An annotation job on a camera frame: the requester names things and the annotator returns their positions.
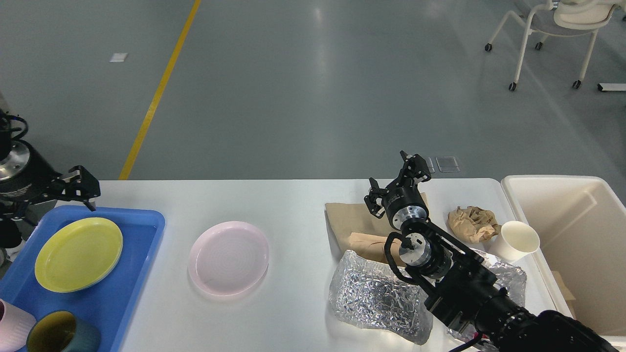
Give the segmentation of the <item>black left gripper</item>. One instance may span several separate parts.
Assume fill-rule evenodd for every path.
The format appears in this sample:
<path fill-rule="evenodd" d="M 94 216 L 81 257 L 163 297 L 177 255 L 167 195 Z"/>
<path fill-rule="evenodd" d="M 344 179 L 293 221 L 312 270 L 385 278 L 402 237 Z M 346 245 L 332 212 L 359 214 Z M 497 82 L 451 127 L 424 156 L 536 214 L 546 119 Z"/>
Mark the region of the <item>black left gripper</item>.
<path fill-rule="evenodd" d="M 95 199 L 101 196 L 100 182 L 82 165 L 61 173 L 29 143 L 13 141 L 12 149 L 0 167 L 0 213 L 2 219 L 24 221 L 36 226 L 39 218 L 30 209 L 32 201 L 44 194 L 64 202 L 81 202 L 96 211 Z"/>

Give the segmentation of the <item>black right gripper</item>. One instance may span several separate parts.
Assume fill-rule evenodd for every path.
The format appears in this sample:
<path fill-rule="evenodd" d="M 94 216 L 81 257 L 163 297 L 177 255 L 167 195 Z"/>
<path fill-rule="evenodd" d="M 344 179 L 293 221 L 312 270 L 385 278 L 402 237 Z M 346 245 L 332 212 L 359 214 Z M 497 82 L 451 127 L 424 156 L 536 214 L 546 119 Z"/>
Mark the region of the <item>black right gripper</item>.
<path fill-rule="evenodd" d="M 399 188 L 390 190 L 390 183 L 380 187 L 375 178 L 368 178 L 369 191 L 364 196 L 369 214 L 382 219 L 387 216 L 393 229 L 409 219 L 425 220 L 429 218 L 429 209 L 425 196 L 419 192 L 420 183 L 432 179 L 425 159 L 419 154 L 400 151 L 404 164 L 399 171 Z"/>

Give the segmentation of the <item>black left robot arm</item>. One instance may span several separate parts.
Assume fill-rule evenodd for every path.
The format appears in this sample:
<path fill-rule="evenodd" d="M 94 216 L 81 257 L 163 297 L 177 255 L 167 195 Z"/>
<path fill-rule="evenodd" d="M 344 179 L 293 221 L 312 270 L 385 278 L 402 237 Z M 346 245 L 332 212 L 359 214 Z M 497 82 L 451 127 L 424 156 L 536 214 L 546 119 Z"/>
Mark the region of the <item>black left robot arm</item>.
<path fill-rule="evenodd" d="M 101 196 L 99 181 L 81 165 L 65 174 L 57 172 L 24 140 L 27 132 L 24 118 L 1 112 L 1 220 L 25 220 L 29 206 L 53 200 L 80 202 L 94 212 Z"/>

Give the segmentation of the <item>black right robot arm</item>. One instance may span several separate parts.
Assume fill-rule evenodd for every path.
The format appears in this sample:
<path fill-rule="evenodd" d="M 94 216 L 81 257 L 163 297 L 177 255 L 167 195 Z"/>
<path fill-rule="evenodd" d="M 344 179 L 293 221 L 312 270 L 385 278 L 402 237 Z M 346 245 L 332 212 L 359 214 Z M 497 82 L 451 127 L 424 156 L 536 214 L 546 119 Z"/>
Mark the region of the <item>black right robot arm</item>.
<path fill-rule="evenodd" d="M 418 183 L 431 180 L 419 154 L 400 152 L 397 178 L 380 187 L 370 178 L 364 202 L 376 218 L 387 215 L 393 232 L 383 252 L 394 275 L 419 286 L 426 309 L 449 329 L 473 326 L 470 341 L 457 352 L 488 340 L 500 352 L 614 352 L 610 342 L 576 319 L 556 310 L 534 315 L 517 305 L 507 288 L 497 288 L 496 275 L 483 258 L 431 222 Z"/>

